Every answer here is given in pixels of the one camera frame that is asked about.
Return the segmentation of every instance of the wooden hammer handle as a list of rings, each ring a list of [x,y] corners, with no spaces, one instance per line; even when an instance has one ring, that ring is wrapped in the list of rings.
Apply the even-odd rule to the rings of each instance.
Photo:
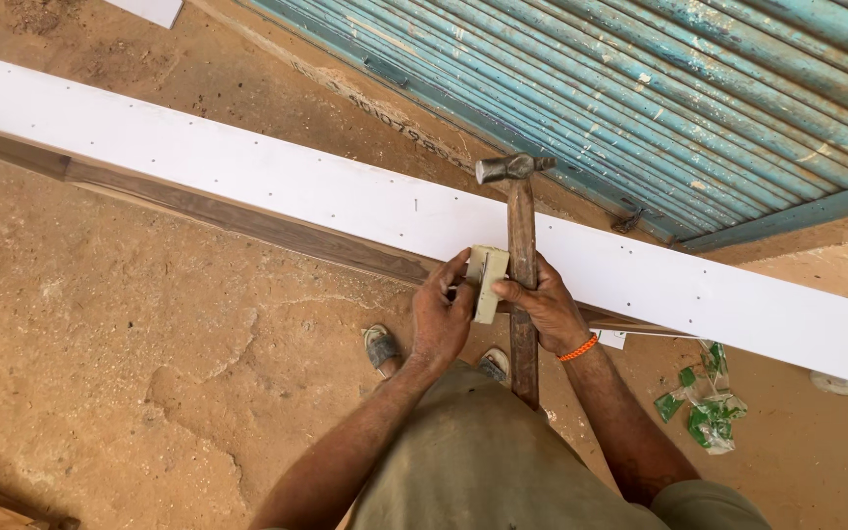
[[[509,277],[523,287],[538,286],[535,260],[535,204],[528,178],[510,181]],[[514,309],[509,315],[512,392],[532,410],[539,407],[538,330],[529,314]]]

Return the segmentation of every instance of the man's left hand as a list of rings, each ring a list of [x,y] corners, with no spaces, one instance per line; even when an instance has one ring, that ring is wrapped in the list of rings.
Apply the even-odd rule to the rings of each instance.
[[[470,249],[434,269],[413,302],[415,344],[405,366],[439,377],[464,349],[473,320],[476,290],[462,281]],[[457,285],[453,301],[448,297]]]

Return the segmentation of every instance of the olive green shirt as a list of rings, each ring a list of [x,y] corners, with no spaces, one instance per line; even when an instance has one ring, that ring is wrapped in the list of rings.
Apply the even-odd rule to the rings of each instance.
[[[650,509],[598,480],[545,418],[457,361],[425,394],[352,508],[347,528],[757,530],[735,490],[704,480]]]

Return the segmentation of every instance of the small wooden block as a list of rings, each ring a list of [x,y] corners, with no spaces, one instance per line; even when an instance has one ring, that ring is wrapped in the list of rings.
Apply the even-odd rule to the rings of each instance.
[[[493,323],[496,305],[500,302],[490,286],[506,277],[509,253],[487,245],[473,245],[470,263],[466,267],[466,283],[477,288],[477,312],[473,321]]]

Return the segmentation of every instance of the hammer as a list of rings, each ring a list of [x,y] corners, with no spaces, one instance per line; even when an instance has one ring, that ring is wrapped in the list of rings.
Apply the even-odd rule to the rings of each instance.
[[[509,278],[526,289],[538,286],[535,263],[535,204],[529,177],[555,167],[552,158],[536,158],[519,153],[501,159],[477,162],[477,183],[509,180]],[[509,314],[512,392],[532,410],[539,407],[538,330],[529,314],[512,307]]]

